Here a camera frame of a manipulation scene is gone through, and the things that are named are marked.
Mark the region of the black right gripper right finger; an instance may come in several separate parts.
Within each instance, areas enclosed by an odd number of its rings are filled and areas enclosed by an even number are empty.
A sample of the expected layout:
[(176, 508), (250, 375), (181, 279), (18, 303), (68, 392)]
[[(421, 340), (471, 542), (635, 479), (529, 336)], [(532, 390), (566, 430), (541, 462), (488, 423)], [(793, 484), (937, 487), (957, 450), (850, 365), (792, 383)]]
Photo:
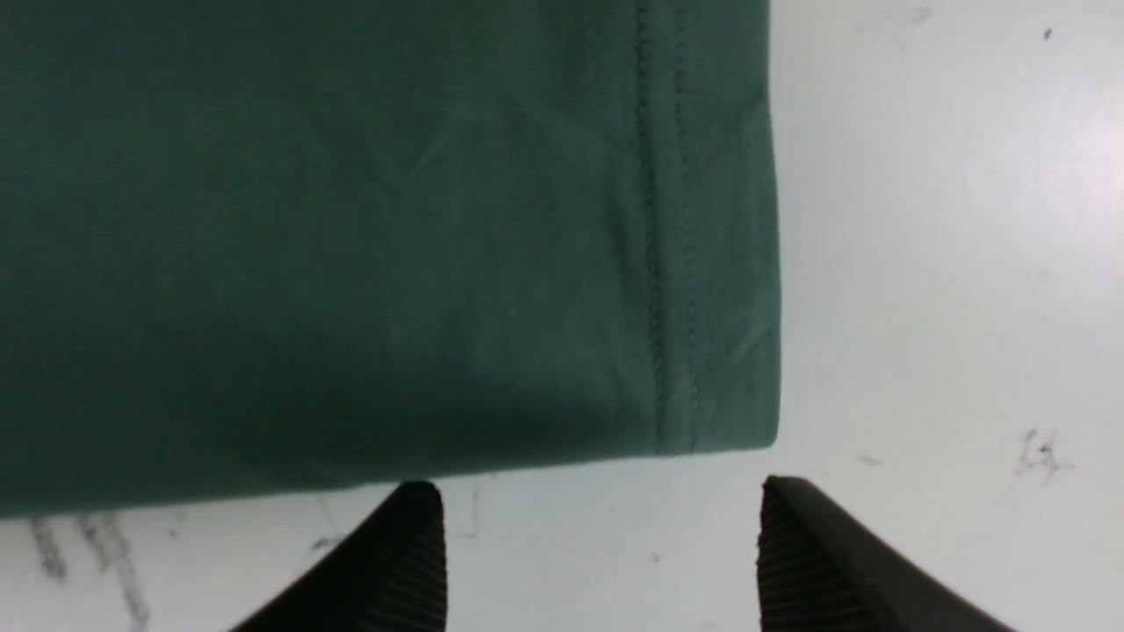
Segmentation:
[(763, 631), (1008, 631), (912, 565), (810, 481), (767, 478), (758, 536)]

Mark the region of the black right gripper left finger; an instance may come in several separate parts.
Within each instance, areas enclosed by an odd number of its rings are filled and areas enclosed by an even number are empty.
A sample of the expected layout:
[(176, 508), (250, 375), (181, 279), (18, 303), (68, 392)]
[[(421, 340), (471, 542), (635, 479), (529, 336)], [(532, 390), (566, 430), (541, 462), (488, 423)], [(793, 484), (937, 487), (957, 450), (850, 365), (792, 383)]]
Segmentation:
[(436, 485), (401, 484), (238, 631), (445, 631), (447, 549)]

